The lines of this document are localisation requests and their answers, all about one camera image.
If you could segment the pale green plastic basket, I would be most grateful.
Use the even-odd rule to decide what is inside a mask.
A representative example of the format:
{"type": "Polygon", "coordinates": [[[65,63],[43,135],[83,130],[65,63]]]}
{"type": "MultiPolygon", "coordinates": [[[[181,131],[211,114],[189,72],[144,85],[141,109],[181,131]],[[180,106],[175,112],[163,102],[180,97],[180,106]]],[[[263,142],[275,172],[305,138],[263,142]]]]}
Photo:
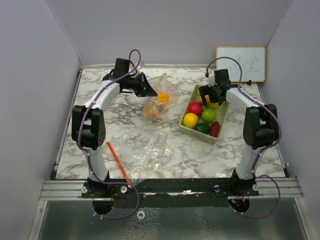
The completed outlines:
{"type": "Polygon", "coordinates": [[[215,143],[221,134],[229,104],[203,105],[199,93],[200,85],[196,85],[179,122],[180,132],[208,143],[215,143]]]}

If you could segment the dark red toy fruit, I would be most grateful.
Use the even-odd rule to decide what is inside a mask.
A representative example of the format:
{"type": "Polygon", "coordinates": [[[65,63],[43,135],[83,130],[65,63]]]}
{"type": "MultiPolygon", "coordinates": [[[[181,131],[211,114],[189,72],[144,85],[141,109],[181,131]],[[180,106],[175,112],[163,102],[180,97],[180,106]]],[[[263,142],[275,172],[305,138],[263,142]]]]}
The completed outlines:
{"type": "Polygon", "coordinates": [[[220,124],[218,121],[214,121],[210,126],[210,136],[216,138],[220,132],[220,124]]]}

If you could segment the yellow toy mango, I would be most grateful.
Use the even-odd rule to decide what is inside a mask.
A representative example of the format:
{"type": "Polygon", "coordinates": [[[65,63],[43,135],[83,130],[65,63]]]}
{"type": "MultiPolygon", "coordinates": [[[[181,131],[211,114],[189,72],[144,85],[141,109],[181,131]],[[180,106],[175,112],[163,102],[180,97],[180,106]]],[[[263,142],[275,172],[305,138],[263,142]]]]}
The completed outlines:
{"type": "MultiPolygon", "coordinates": [[[[217,109],[220,107],[220,105],[217,102],[216,103],[211,102],[208,95],[205,96],[205,99],[207,102],[207,105],[205,106],[206,108],[217,109]]],[[[203,100],[201,97],[198,98],[198,101],[204,106],[203,100]]]]}

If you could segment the clear zip top bag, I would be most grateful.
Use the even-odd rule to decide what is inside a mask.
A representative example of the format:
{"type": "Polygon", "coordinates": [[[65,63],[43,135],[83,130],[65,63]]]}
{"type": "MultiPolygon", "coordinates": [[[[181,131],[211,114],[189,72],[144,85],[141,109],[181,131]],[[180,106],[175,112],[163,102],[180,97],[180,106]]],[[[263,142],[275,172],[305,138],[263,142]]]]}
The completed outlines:
{"type": "Polygon", "coordinates": [[[158,119],[160,115],[176,105],[180,97],[180,91],[176,85],[168,80],[166,72],[150,79],[149,84],[155,90],[157,96],[147,97],[142,115],[153,120],[158,119]]]}

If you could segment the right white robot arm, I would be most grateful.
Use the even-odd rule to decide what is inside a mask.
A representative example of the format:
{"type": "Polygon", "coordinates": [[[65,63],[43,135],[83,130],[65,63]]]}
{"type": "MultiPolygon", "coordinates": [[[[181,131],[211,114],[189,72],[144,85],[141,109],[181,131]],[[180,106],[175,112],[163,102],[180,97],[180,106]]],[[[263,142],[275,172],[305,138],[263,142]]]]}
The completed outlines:
{"type": "Polygon", "coordinates": [[[214,84],[198,88],[202,103],[221,105],[227,102],[244,114],[242,136],[245,149],[240,163],[232,173],[229,189],[240,196],[248,189],[248,184],[256,179],[256,169],[265,151],[276,145],[281,136],[277,108],[264,104],[242,90],[239,83],[231,83],[227,69],[214,71],[214,84]]]}

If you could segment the clear bag orange slider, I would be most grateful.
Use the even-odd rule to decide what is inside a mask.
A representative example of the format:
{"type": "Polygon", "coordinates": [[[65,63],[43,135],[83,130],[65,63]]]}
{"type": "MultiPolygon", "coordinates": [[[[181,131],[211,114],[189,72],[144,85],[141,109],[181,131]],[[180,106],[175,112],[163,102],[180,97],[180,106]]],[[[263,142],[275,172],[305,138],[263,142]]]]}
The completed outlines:
{"type": "Polygon", "coordinates": [[[165,135],[153,127],[138,127],[108,141],[128,180],[134,186],[155,179],[157,171],[172,157],[165,135]]]}

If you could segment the red toy apple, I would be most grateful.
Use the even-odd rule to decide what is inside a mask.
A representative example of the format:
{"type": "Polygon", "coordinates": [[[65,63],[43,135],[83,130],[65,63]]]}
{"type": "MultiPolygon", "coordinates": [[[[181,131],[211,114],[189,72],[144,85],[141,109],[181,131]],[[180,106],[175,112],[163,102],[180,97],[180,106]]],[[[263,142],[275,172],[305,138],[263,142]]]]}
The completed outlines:
{"type": "Polygon", "coordinates": [[[193,101],[188,105],[188,113],[192,113],[197,116],[200,116],[202,114],[202,111],[203,111],[203,105],[198,101],[193,101]]]}

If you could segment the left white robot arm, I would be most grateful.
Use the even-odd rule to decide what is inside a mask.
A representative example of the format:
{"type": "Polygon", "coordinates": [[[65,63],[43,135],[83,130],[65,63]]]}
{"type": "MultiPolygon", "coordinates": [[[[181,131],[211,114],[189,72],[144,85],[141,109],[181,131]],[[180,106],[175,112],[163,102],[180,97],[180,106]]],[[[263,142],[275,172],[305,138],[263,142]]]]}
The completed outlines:
{"type": "Polygon", "coordinates": [[[106,138],[104,112],[124,90],[132,90],[138,98],[158,95],[141,72],[140,65],[140,62],[134,64],[129,59],[117,58],[115,67],[103,77],[101,87],[93,97],[72,109],[71,137],[85,156],[88,178],[95,182],[93,191],[101,198],[111,190],[102,151],[106,138]]]}

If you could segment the dark green toy lime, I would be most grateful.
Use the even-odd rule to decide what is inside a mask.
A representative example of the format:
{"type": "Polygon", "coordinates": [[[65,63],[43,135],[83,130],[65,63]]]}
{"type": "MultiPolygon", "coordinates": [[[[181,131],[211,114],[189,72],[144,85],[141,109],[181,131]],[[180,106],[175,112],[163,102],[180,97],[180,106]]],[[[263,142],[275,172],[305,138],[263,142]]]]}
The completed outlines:
{"type": "Polygon", "coordinates": [[[194,130],[204,133],[204,134],[208,134],[210,132],[211,127],[205,123],[205,122],[201,122],[198,123],[195,127],[194,130]]]}

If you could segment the orange toy pumpkin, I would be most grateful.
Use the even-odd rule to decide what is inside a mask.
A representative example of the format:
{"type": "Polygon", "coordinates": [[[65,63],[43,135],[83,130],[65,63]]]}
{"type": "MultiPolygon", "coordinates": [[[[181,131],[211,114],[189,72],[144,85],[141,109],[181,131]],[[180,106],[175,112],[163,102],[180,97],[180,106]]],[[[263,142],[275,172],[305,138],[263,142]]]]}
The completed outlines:
{"type": "Polygon", "coordinates": [[[158,105],[146,105],[143,109],[143,116],[148,119],[155,119],[159,115],[159,106],[158,105]]]}

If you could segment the yellow toy bell pepper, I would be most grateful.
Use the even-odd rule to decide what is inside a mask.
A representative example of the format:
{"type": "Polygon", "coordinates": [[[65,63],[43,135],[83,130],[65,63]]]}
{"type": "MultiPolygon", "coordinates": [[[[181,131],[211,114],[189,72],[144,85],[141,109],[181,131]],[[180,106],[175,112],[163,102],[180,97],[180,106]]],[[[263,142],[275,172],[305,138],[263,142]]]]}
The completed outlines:
{"type": "Polygon", "coordinates": [[[160,92],[160,93],[158,94],[157,101],[158,101],[159,103],[168,103],[169,100],[170,100],[170,97],[169,97],[169,95],[168,95],[167,93],[165,93],[165,92],[160,92]]]}

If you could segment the small whiteboard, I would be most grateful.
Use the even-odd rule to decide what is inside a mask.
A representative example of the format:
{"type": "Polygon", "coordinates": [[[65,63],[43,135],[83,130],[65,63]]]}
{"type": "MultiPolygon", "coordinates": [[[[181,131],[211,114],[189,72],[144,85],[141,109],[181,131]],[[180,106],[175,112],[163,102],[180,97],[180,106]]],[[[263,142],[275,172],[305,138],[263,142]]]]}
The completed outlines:
{"type": "Polygon", "coordinates": [[[227,69],[230,80],[261,83],[266,79],[266,48],[263,46],[219,46],[216,69],[227,69]]]}

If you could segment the yellow toy lemon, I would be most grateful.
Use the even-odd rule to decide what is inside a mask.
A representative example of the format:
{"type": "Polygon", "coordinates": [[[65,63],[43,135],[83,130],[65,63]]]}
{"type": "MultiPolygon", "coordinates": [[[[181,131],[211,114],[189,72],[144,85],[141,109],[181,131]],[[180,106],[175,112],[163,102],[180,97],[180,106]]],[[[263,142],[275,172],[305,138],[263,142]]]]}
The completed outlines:
{"type": "Polygon", "coordinates": [[[188,112],[185,114],[182,122],[185,127],[193,129],[197,125],[198,119],[196,114],[188,112]]]}

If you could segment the light green toy apple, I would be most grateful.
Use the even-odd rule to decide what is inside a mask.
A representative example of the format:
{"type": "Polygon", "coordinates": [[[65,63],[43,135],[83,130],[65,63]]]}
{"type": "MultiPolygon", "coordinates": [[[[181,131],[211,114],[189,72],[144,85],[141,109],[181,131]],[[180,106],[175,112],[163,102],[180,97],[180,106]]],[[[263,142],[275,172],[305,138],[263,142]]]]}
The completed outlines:
{"type": "Polygon", "coordinates": [[[206,108],[202,114],[201,114],[201,119],[205,123],[212,123],[216,119],[217,113],[213,108],[206,108]]]}

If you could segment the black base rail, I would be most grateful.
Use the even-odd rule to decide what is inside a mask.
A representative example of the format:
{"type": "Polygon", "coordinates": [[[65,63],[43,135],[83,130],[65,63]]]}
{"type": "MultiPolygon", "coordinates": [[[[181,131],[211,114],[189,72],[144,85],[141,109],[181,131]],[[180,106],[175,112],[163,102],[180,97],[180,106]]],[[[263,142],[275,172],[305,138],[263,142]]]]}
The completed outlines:
{"type": "Polygon", "coordinates": [[[259,195],[255,180],[149,178],[130,188],[124,179],[105,184],[87,179],[81,197],[118,209],[227,207],[229,198],[259,195]]]}

